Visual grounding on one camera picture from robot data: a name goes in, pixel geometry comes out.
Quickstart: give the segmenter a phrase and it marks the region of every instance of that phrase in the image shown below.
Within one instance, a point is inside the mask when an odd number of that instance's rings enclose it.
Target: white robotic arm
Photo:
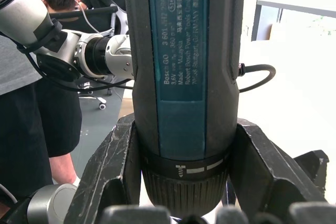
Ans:
[[[128,35],[104,38],[60,28],[41,0],[0,0],[0,32],[34,52],[45,74],[65,81],[80,74],[133,79]]]

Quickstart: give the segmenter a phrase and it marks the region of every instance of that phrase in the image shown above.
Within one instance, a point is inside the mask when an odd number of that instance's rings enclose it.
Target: black pants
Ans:
[[[0,184],[18,199],[52,184],[49,157],[77,146],[81,119],[78,94],[44,79],[1,95]]]

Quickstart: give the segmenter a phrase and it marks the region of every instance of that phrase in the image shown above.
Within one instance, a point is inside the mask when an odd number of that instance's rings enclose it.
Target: gray floor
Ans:
[[[115,89],[115,91],[122,97],[123,90]],[[89,158],[116,124],[121,106],[121,100],[114,91],[112,96],[107,95],[104,90],[95,91],[94,95],[107,100],[107,107],[105,110],[100,110],[98,108],[99,101],[80,100],[83,117],[80,142],[71,153],[73,165],[79,178],[81,178]]]

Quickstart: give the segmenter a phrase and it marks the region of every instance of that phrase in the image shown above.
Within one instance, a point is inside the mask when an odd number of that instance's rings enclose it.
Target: cordless screwdriver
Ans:
[[[150,200],[172,216],[220,201],[236,124],[243,0],[126,0]]]

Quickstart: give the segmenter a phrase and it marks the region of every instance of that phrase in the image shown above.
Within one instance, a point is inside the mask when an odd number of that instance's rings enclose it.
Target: chair wheel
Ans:
[[[99,109],[100,109],[100,110],[104,110],[104,109],[106,109],[106,104],[104,104],[104,103],[99,103]]]

